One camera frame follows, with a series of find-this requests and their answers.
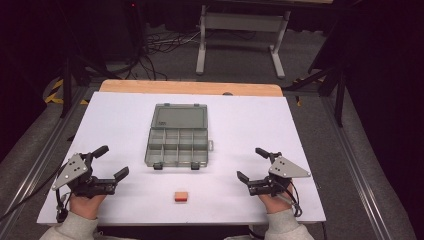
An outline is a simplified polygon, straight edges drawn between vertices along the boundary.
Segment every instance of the gray floor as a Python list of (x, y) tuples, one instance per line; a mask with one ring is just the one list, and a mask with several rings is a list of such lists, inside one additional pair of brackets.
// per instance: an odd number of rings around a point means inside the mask
[[(239, 33), (248, 37), (250, 33)], [(274, 40), (273, 34), (258, 33), (251, 40), (243, 40), (234, 34), (218, 32), (207, 39), (205, 74), (195, 74), (198, 44), (187, 43), (170, 53), (156, 53), (151, 57), (155, 69), (172, 80), (191, 79), (205, 82), (271, 83), (287, 86), (291, 81), (307, 75), (307, 69), (325, 38), (320, 33), (288, 31), (283, 39), (280, 58), (286, 72), (284, 80), (277, 79), (267, 47)], [(132, 71), (138, 79), (146, 79), (138, 65)], [(98, 89), (101, 79), (93, 81), (86, 99)], [(375, 233), (364, 207), (362, 196), (349, 170), (346, 152), (340, 144), (331, 116), (326, 114), (323, 99), (318, 96), (302, 96), (302, 106), (286, 94), (297, 130), (311, 170), (319, 186), (319, 194), (327, 216), (328, 239), (381, 239)], [(52, 157), (39, 182), (63, 161), (70, 146), (67, 139), (73, 136), (86, 110), (78, 105), (69, 124), (60, 136)], [(1, 163), (0, 212), (5, 212), (13, 200), (21, 182), (30, 171), (34, 160), (43, 150), (61, 113), (61, 105), (48, 104), (47, 109), (30, 127)], [(343, 110), (344, 128), (359, 168), (367, 180), (378, 204), (387, 231), (392, 239), (415, 239), (397, 195), (387, 182), (384, 173), (370, 147), (355, 108), (347, 94)], [(38, 212), (44, 203), (45, 187), (23, 208), (5, 239), (37, 239), (46, 226), (36, 224)], [(323, 239), (321, 224), (308, 224), (315, 239)]]

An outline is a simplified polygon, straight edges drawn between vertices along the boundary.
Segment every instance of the black cable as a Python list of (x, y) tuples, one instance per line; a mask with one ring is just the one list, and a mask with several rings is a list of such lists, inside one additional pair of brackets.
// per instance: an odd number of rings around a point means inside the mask
[[(144, 68), (144, 70), (147, 72), (147, 71), (151, 71), (151, 72), (153, 72), (153, 70), (152, 69), (150, 69), (150, 68), (148, 68), (148, 67), (146, 67), (146, 66), (144, 66), (144, 64), (140, 61), (140, 64), (141, 64), (141, 66)], [(161, 73), (161, 72), (158, 72), (158, 71), (155, 71), (156, 72), (156, 74), (159, 74), (159, 75), (162, 75), (162, 76), (164, 76), (165, 77), (165, 81), (168, 81), (168, 76), (166, 75), (166, 74), (164, 74), (164, 73)]]
[(290, 182), (291, 183), (291, 185), (293, 186), (293, 188), (294, 188), (294, 190), (295, 190), (295, 192), (296, 192), (296, 197), (297, 197), (297, 200), (296, 200), (296, 198), (294, 198), (294, 196), (293, 196), (293, 194), (287, 189), (287, 188), (285, 188), (282, 184), (280, 184), (279, 182), (277, 182), (277, 181), (275, 181), (274, 182), (275, 184), (277, 184), (278, 186), (280, 186), (282, 189), (284, 189), (284, 191), (289, 195), (289, 197), (292, 199), (292, 201), (293, 201), (293, 206), (294, 206), (294, 208), (296, 209), (295, 210), (295, 212), (294, 212), (294, 216), (295, 217), (300, 217), (300, 216), (302, 216), (302, 214), (303, 214), (303, 210), (302, 210), (302, 208), (300, 207), (300, 204), (299, 204), (299, 194), (297, 193), (297, 189), (296, 189), (296, 187), (294, 186), (294, 184), (293, 184), (293, 182)]
[(4, 219), (6, 219), (10, 214), (12, 214), (16, 209), (18, 209), (22, 204), (24, 204), (25, 202), (27, 202), (29, 199), (31, 199), (32, 197), (34, 197), (38, 192), (40, 192), (41, 189), (43, 189), (43, 187), (56, 175), (56, 173), (60, 170), (60, 168), (62, 167), (62, 165), (60, 165), (59, 167), (56, 168), (56, 170), (52, 173), (52, 175), (50, 175), (47, 180), (45, 180), (40, 187), (38, 187), (34, 192), (32, 192), (30, 195), (28, 195), (27, 197), (25, 197), (24, 199), (22, 199), (22, 201), (20, 201), (18, 204), (16, 204), (15, 206), (13, 206), (9, 211), (7, 211), (3, 216), (0, 217), (0, 222), (3, 221)]
[(141, 62), (141, 60), (138, 60), (140, 62), (140, 65), (144, 68), (144, 71), (146, 71), (147, 77), (152, 80), (152, 78), (150, 77), (149, 71), (147, 70), (146, 66), (144, 66), (144, 64)]
[(150, 66), (152, 66), (153, 80), (156, 80), (156, 71), (155, 71), (155, 66), (153, 66), (152, 60), (150, 60), (150, 58), (148, 56), (144, 56), (144, 58), (147, 59), (147, 61), (150, 62)]
[(250, 235), (252, 235), (254, 238), (257, 238), (257, 239), (265, 239), (265, 236), (261, 236), (261, 235), (259, 235), (259, 234), (255, 233), (255, 232), (254, 232), (254, 231), (252, 231), (252, 229), (250, 229), (250, 228), (249, 228), (249, 233), (250, 233)]
[(231, 33), (232, 35), (237, 36), (237, 37), (239, 37), (239, 38), (241, 38), (241, 39), (244, 39), (244, 40), (252, 40), (252, 39), (256, 36), (256, 32), (251, 32), (251, 33), (253, 33), (253, 34), (252, 34), (252, 36), (250, 36), (250, 37), (244, 37), (244, 36), (242, 36), (242, 35), (238, 35), (238, 34), (237, 34), (237, 32), (234, 32), (234, 31), (231, 31), (230, 33)]

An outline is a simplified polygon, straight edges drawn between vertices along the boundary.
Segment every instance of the wooden table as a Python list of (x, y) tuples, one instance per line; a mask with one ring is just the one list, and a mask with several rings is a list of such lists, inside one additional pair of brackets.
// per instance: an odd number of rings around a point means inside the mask
[(210, 83), (146, 80), (105, 80), (100, 92), (202, 94), (237, 96), (283, 96), (281, 88), (274, 84)]

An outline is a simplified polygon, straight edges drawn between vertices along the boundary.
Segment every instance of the gray plastic box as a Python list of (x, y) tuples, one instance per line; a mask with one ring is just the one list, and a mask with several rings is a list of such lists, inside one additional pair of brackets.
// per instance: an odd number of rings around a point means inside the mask
[(156, 104), (147, 143), (145, 162), (154, 169), (191, 167), (208, 163), (207, 106)]

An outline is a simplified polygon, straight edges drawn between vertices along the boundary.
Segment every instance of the white paper sheet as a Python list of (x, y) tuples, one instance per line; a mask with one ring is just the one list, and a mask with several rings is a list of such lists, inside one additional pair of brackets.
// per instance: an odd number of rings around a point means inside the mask
[[(206, 104), (209, 139), (214, 150), (206, 168), (153, 170), (144, 163), (150, 124), (157, 103)], [(250, 196), (236, 175), (263, 179), (271, 163), (256, 147), (283, 156), (310, 172), (290, 109), (284, 97), (109, 93), (94, 94), (65, 162), (73, 153), (102, 145), (109, 152), (93, 161), (93, 175), (113, 178), (128, 166), (130, 173), (108, 196), (99, 211), (101, 225), (263, 224), (265, 208)], [(302, 222), (325, 221), (313, 177), (295, 179)], [(186, 203), (174, 193), (187, 191)], [(37, 222), (56, 223), (51, 191)]]

